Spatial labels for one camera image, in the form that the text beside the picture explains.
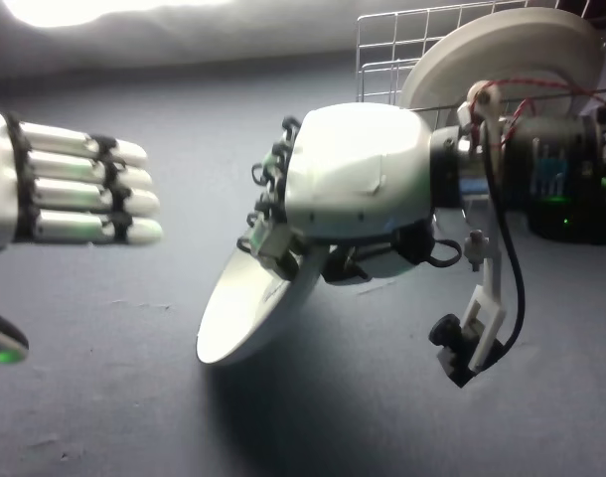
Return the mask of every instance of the white plate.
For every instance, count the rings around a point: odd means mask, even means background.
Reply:
[[[201,362],[232,363],[251,355],[286,327],[321,276],[328,247],[314,247],[299,260],[292,282],[265,270],[238,248],[208,302],[197,339]]]
[[[436,43],[415,65],[399,105],[461,103],[478,80],[538,78],[596,89],[604,56],[600,35],[586,21],[551,8],[517,8],[470,22]],[[555,93],[533,86],[501,86],[504,99]],[[588,98],[539,101],[545,114],[578,113]],[[456,124],[455,111],[446,118]]]

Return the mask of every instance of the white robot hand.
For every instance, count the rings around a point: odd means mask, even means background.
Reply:
[[[12,242],[158,241],[146,160],[130,142],[0,114],[0,250]]]

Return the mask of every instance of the dish rack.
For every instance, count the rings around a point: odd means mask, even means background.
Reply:
[[[580,13],[601,32],[606,51],[606,14],[593,16],[600,13],[602,3],[606,4],[595,0],[494,0],[362,16],[357,22],[356,101],[396,105],[404,81],[433,45],[461,26],[503,10],[546,7]],[[599,89],[593,92],[606,100],[606,67]],[[552,101],[574,95],[550,91],[531,99]],[[505,101],[505,114],[514,112],[522,99]],[[413,110],[435,129],[444,125],[441,119],[458,106],[447,104]]]

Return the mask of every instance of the white robot finger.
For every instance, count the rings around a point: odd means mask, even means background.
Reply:
[[[128,214],[97,216],[75,212],[39,211],[32,241],[41,243],[126,243],[144,245],[162,238],[162,228],[150,219]]]
[[[126,188],[112,191],[96,184],[44,178],[34,181],[32,200],[43,209],[98,213],[117,209],[133,216],[151,216],[160,207],[157,197],[149,191]]]
[[[100,150],[98,140],[82,132],[29,122],[21,122],[20,127],[31,149],[35,151],[93,159]],[[115,140],[115,146],[111,148],[111,156],[113,160],[129,166],[143,167],[147,162],[144,149],[137,144],[119,139]]]
[[[89,184],[103,184],[106,181],[106,167],[103,163],[93,159],[44,151],[30,151],[27,158],[32,172],[37,177]],[[132,166],[120,166],[116,173],[115,183],[119,186],[145,191],[153,188],[150,174]]]

